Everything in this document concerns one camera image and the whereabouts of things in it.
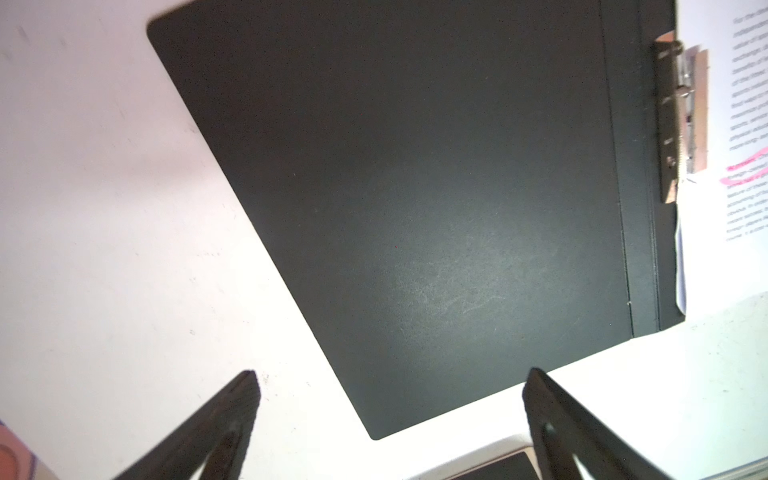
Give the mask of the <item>black file folder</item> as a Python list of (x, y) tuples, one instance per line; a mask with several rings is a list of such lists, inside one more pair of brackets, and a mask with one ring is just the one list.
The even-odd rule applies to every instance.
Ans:
[(683, 320), (670, 1), (192, 1), (148, 39), (368, 435)]

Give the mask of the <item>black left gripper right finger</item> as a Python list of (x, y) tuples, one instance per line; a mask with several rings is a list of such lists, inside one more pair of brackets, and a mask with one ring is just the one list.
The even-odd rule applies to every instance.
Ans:
[(537, 464), (543, 479), (667, 479), (545, 371), (529, 371), (523, 389)]

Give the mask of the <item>metal folder clip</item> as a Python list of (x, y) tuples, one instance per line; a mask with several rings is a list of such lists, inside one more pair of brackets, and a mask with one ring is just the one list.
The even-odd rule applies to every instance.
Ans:
[(688, 48), (674, 31), (653, 43), (661, 200), (708, 166), (709, 51)]

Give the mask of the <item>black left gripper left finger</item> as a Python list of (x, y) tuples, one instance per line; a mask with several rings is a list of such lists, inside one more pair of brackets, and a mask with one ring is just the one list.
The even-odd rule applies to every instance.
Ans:
[(260, 399), (256, 373), (242, 371), (118, 477), (238, 479)]

